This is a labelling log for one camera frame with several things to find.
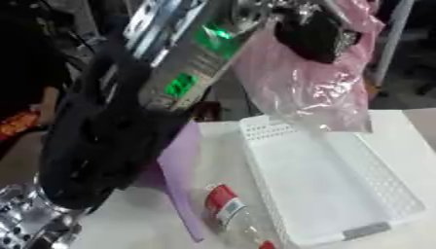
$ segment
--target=aluminum robot part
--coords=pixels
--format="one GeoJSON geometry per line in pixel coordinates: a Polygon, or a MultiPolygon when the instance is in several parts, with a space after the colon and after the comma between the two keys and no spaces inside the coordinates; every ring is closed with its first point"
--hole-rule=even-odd
{"type": "Polygon", "coordinates": [[[139,93],[141,105],[148,110],[180,112],[197,103],[265,22],[272,3],[144,1],[124,32],[133,56],[150,61],[154,69],[139,93]]]}
{"type": "Polygon", "coordinates": [[[0,191],[0,248],[68,248],[84,214],[53,205],[37,183],[9,186],[0,191]]]}

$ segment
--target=green led light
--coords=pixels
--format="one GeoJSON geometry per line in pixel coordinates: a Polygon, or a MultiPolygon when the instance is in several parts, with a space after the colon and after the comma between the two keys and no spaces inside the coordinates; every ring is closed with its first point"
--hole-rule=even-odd
{"type": "Polygon", "coordinates": [[[165,93],[173,97],[183,97],[193,85],[196,84],[198,78],[185,73],[180,73],[166,87],[165,93]]]}
{"type": "Polygon", "coordinates": [[[196,33],[195,40],[202,47],[226,59],[230,59],[239,49],[237,39],[213,23],[202,26],[196,33]]]}

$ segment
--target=plastic bottle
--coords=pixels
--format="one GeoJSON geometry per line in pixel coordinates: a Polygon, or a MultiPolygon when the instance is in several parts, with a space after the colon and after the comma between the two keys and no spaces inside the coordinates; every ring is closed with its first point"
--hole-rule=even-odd
{"type": "Polygon", "coordinates": [[[209,186],[205,207],[224,231],[224,238],[234,248],[274,249],[259,231],[257,221],[237,195],[226,185],[209,186]]]}

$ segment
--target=black object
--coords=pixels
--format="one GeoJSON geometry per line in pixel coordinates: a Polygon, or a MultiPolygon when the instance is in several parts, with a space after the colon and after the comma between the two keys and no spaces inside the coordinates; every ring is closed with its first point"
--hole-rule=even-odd
{"type": "Polygon", "coordinates": [[[418,63],[418,64],[415,64],[412,67],[410,67],[406,71],[406,74],[408,76],[412,76],[412,75],[415,75],[418,71],[420,73],[422,73],[423,71],[426,72],[433,79],[433,81],[430,80],[429,82],[427,82],[424,85],[417,88],[415,91],[416,95],[426,95],[431,90],[436,88],[436,83],[434,82],[434,79],[436,79],[436,73],[435,73],[436,66],[435,65],[427,65],[424,63],[418,63]]]}
{"type": "Polygon", "coordinates": [[[39,182],[48,199],[70,209],[95,208],[126,188],[189,120],[190,112],[156,112],[139,105],[150,76],[116,36],[104,45],[80,82],[67,93],[45,142],[39,182]],[[117,89],[109,103],[100,79],[116,65],[117,89]]]}
{"type": "Polygon", "coordinates": [[[321,63],[333,63],[361,33],[344,28],[341,20],[321,5],[309,2],[275,9],[282,16],[275,37],[299,56],[321,63]]]}

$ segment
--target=bottle label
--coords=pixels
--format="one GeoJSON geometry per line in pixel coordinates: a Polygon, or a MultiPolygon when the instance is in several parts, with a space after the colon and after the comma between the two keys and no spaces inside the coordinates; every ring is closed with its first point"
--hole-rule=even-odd
{"type": "Polygon", "coordinates": [[[245,207],[245,204],[229,187],[223,184],[210,192],[206,198],[205,206],[210,211],[212,218],[225,228],[235,214],[245,207]]]}

